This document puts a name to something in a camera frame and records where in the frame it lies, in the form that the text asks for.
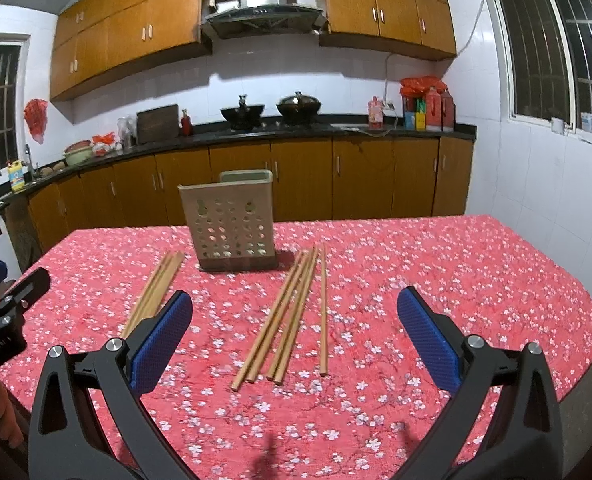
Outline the person left hand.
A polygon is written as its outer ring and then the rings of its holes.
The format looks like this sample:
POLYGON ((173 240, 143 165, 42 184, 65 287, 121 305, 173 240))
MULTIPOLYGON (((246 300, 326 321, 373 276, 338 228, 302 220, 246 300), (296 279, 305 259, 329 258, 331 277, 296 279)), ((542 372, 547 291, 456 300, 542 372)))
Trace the person left hand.
POLYGON ((0 439, 6 441, 10 448, 18 448, 23 442, 23 434, 16 419, 16 412, 8 391, 0 381, 0 439))

